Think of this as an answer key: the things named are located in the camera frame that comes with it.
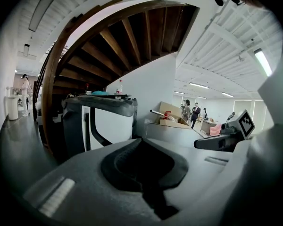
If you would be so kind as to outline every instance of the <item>pink object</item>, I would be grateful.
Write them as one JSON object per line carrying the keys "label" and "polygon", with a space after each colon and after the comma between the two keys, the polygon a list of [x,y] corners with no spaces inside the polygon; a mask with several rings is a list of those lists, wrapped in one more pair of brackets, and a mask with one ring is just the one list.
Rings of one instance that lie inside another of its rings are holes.
{"label": "pink object", "polygon": [[210,136],[217,136],[220,134],[221,124],[211,127],[209,130]]}

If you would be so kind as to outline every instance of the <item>white ceiling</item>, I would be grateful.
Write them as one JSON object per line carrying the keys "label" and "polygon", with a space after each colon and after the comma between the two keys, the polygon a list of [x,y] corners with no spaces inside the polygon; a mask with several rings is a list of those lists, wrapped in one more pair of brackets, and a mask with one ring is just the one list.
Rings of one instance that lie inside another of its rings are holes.
{"label": "white ceiling", "polygon": [[[20,60],[17,70],[38,74],[42,67],[40,59],[57,39],[64,24],[73,16],[92,8],[94,5],[90,7],[91,2],[104,3],[98,1],[54,0],[37,31],[32,32],[28,30],[28,26],[39,0],[23,0],[18,29]],[[178,1],[199,3],[197,0]],[[187,37],[186,45],[182,49],[184,53],[179,53],[180,57],[184,54],[184,60],[176,70],[174,91],[186,93],[186,96],[190,97],[224,98],[221,92],[239,98],[258,97],[257,90],[266,76],[253,51],[261,48],[272,70],[275,69],[282,51],[283,33],[279,24],[272,14],[264,9],[255,9],[248,5],[236,6],[230,1],[212,16],[216,12],[216,8],[211,8],[215,2],[203,0],[203,3],[207,6],[201,7],[197,4],[200,7],[199,20],[204,20],[203,24],[207,24],[205,19],[202,19],[205,18],[204,12],[201,13],[204,10],[206,16],[213,20],[198,41],[195,38],[201,35],[205,25],[198,30],[198,24],[194,26]],[[32,59],[21,56],[25,43],[30,44],[29,54]],[[207,85],[210,89],[197,88],[188,85],[189,82]]]}

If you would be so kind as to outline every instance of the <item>person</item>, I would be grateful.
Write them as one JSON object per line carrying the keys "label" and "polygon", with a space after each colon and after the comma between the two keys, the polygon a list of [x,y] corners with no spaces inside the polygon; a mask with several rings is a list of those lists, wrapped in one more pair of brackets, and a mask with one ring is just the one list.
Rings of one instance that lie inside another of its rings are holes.
{"label": "person", "polygon": [[23,85],[21,87],[21,93],[22,93],[22,106],[23,106],[23,117],[28,116],[28,105],[26,104],[26,99],[27,99],[27,89],[29,88],[29,81],[28,81],[28,76],[27,74],[23,74],[21,77],[23,79]]}
{"label": "person", "polygon": [[232,114],[230,114],[230,116],[227,118],[226,122],[228,122],[231,118],[233,118],[235,116],[235,112],[233,112]]}
{"label": "person", "polygon": [[184,103],[184,109],[183,109],[183,119],[185,121],[189,120],[190,113],[191,113],[190,101],[186,100]]}
{"label": "person", "polygon": [[192,129],[194,128],[195,122],[198,118],[198,115],[200,114],[201,109],[198,107],[198,103],[195,103],[195,107],[192,109],[192,117],[191,117],[191,124],[192,124]]}
{"label": "person", "polygon": [[203,114],[202,114],[203,120],[206,120],[208,118],[207,110],[206,108],[203,108]]}

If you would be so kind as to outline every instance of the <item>woman in white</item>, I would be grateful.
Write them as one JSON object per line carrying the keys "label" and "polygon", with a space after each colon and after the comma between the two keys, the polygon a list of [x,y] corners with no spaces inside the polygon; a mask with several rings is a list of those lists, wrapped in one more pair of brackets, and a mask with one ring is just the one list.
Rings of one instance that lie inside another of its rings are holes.
{"label": "woman in white", "polygon": [[26,104],[26,99],[27,99],[27,89],[29,87],[29,81],[28,81],[28,76],[27,74],[23,74],[23,85],[21,87],[21,92],[22,92],[22,106],[24,109],[23,117],[28,116],[28,110],[27,110],[27,104]]}

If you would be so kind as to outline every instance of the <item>cardboard box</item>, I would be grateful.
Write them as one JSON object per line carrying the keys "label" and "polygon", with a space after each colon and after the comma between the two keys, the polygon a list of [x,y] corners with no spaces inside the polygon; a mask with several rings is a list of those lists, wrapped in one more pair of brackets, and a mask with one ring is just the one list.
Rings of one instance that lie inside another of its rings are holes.
{"label": "cardboard box", "polygon": [[179,107],[176,107],[174,105],[168,104],[163,101],[160,102],[159,112],[164,114],[166,111],[170,111],[171,116],[173,116],[175,119],[178,119],[178,123],[170,120],[161,119],[161,117],[158,116],[155,121],[156,124],[184,128],[184,129],[191,129],[189,124],[183,118],[181,118],[181,109]]}

